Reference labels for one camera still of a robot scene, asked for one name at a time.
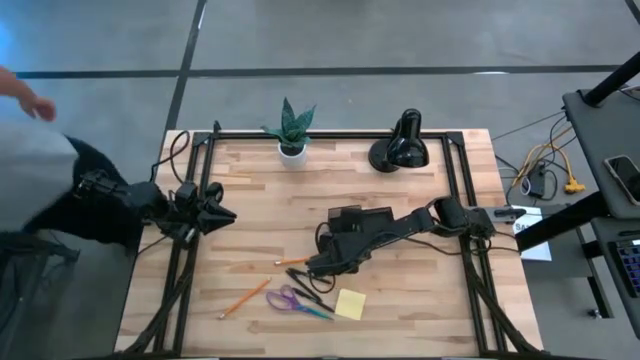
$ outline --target green leaves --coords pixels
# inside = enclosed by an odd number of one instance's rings
[[[311,142],[311,139],[305,136],[305,134],[309,126],[311,126],[315,110],[316,107],[314,105],[311,109],[303,112],[296,118],[289,100],[285,97],[282,103],[282,116],[280,120],[282,129],[269,129],[266,126],[262,126],[261,129],[267,134],[277,137],[281,143],[287,146],[300,148]]]

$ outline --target person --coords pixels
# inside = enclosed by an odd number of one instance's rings
[[[55,131],[56,106],[0,66],[0,96],[14,98],[33,121],[0,114],[0,231],[59,230],[102,243],[138,246],[139,219],[116,199],[86,201],[74,196],[81,176],[104,171],[128,185],[115,165],[89,144]]]

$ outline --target yellow sticky note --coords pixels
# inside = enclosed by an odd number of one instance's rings
[[[360,294],[355,291],[340,289],[338,295],[338,303],[336,304],[336,315],[344,316],[353,320],[362,318],[362,310],[364,310],[364,301],[367,295]]]

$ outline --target scissors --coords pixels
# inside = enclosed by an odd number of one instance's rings
[[[314,310],[310,307],[304,306],[300,304],[298,298],[296,298],[296,294],[293,292],[293,288],[289,285],[283,285],[280,288],[280,292],[269,291],[267,293],[267,302],[273,308],[278,310],[286,310],[286,311],[301,311],[307,314],[311,314],[323,319],[333,320],[328,315],[324,313]]]

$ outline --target wooden table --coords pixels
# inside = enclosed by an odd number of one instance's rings
[[[167,134],[163,158],[177,133]],[[463,133],[479,205],[503,205],[489,132]],[[275,140],[216,142],[211,181],[224,185],[222,205],[236,212],[238,220],[200,241],[183,356],[477,354],[460,257],[408,242],[376,250],[358,274],[338,277],[338,289],[367,295],[361,321],[335,316],[335,322],[326,322],[301,313],[283,314],[269,307],[264,291],[225,320],[217,319],[268,276],[273,281],[267,290],[291,284],[285,267],[275,267],[273,262],[316,254],[314,230],[326,221],[328,208],[392,206],[398,218],[434,197],[449,194],[440,142],[425,141],[431,157],[427,167],[392,174],[377,173],[370,167],[367,152],[371,143],[315,140],[308,147],[307,165],[288,171],[279,162]],[[187,160],[187,152],[176,159],[179,173],[184,174]],[[458,161],[456,171],[460,174]],[[157,183],[165,192],[178,187],[168,164],[160,167]],[[464,194],[462,184],[459,189]],[[506,225],[498,228],[511,231]],[[459,250],[457,238],[416,237],[449,251]],[[147,230],[141,247],[157,238],[157,230]],[[494,238],[493,243],[515,247],[514,240],[505,236]],[[116,349],[126,348],[160,306],[170,248],[166,241],[138,258]],[[528,341],[541,348],[518,254],[495,250],[489,257],[500,305]],[[338,291],[333,291],[324,299],[334,305],[337,296]],[[488,311],[483,310],[488,319]],[[490,321],[485,323],[491,345]],[[167,339],[172,339],[171,331],[170,325]]]

